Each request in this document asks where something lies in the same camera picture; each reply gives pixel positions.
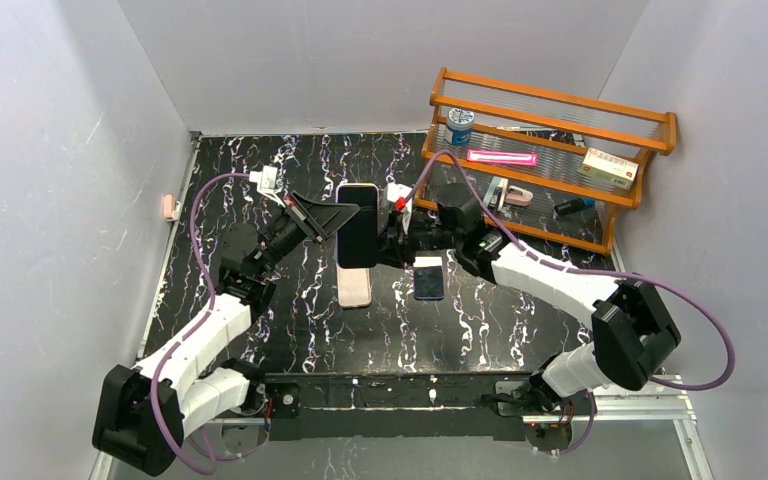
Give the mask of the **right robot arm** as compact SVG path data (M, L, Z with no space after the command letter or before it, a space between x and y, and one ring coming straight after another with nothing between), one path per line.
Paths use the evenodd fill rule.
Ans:
M380 262L419 269L431 252L450 250L468 273L534 296L590 330L588 343L551 356L530 375L532 396L557 401L607 385L638 391L680 344L653 282L579 269L534 251L489 225L469 185L447 185L431 221L413 217L410 187L390 183L385 192L390 212L379 237Z

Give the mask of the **bare black phone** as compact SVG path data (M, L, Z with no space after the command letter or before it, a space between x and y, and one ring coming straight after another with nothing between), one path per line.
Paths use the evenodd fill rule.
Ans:
M418 256L413 264L414 298L440 301L444 297L443 261L439 255Z

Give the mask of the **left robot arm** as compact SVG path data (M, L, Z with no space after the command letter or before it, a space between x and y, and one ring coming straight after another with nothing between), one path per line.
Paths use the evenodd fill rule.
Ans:
M210 299L175 336L132 367L105 376L92 445L151 476L184 460L184 441L218 415L242 406L254 374L232 360L208 369L221 350L268 307L277 264L300 243L332 238L360 211L296 192L268 227L231 224L208 273Z

